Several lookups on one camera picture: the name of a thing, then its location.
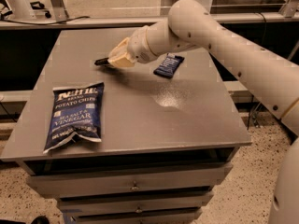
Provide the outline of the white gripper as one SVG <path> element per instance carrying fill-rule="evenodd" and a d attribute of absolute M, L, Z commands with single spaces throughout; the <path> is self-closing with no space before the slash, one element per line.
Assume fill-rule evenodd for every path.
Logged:
<path fill-rule="evenodd" d="M 125 37 L 108 55 L 108 62 L 117 68 L 133 67 L 136 62 L 150 63 L 157 59 L 151 51 L 147 39 L 149 27 L 136 29 L 128 38 Z"/>

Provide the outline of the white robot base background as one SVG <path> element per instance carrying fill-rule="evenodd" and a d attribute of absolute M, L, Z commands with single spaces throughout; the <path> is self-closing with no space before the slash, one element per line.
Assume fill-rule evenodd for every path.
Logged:
<path fill-rule="evenodd" d="M 34 13 L 29 0 L 6 0 L 8 7 L 12 10 L 14 19 L 35 19 Z"/>

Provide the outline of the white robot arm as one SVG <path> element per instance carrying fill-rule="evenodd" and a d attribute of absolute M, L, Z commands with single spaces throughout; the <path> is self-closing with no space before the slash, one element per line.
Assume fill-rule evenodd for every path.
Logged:
<path fill-rule="evenodd" d="M 194 0 L 177 1 L 165 20 L 135 30 L 108 54 L 108 62 L 132 67 L 194 48 L 207 50 L 296 135 L 278 172 L 268 224 L 298 224 L 299 65 L 224 28 Z"/>

